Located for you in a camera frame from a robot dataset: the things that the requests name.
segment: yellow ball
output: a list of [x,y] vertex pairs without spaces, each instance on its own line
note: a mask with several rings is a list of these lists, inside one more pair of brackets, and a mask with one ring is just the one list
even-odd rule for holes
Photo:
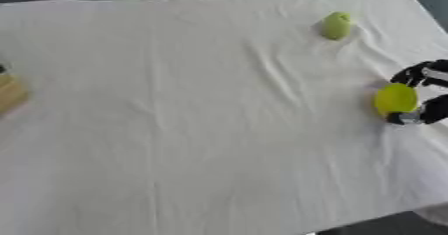
[[401,83],[392,83],[375,95],[374,105],[378,113],[386,118],[391,112],[412,112],[417,108],[418,96],[414,88]]

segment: green apple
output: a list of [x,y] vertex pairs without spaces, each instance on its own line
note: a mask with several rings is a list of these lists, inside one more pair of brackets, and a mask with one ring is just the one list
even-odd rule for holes
[[340,40],[350,33],[350,15],[344,12],[334,12],[323,22],[322,35],[328,39]]

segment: white tablecloth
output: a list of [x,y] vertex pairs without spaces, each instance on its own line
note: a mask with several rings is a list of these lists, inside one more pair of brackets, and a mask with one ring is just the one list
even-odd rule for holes
[[[352,34],[320,37],[338,10]],[[0,56],[33,92],[0,121],[2,235],[292,235],[448,202],[446,123],[371,106],[448,57],[415,0],[11,4]]]

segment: robotic hand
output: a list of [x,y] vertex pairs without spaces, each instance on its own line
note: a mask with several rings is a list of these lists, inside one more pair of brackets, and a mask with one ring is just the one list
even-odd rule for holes
[[[423,62],[409,67],[395,75],[392,83],[402,83],[409,87],[437,85],[448,88],[448,60]],[[432,124],[448,118],[448,95],[442,95],[423,103],[415,112],[390,113],[387,121],[394,124]]]

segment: black robotic finger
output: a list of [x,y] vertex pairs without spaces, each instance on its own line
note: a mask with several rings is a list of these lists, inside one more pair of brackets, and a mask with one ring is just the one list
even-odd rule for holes
[[402,112],[392,112],[387,115],[386,120],[389,123],[397,124],[397,125],[404,125],[404,122],[401,120],[400,115]]
[[421,113],[420,118],[425,124],[433,124],[448,118],[448,95],[428,100],[423,106],[424,111]]
[[425,75],[422,73],[423,68],[428,67],[430,64],[432,62],[423,62],[404,69],[392,77],[391,82],[416,87],[425,79]]

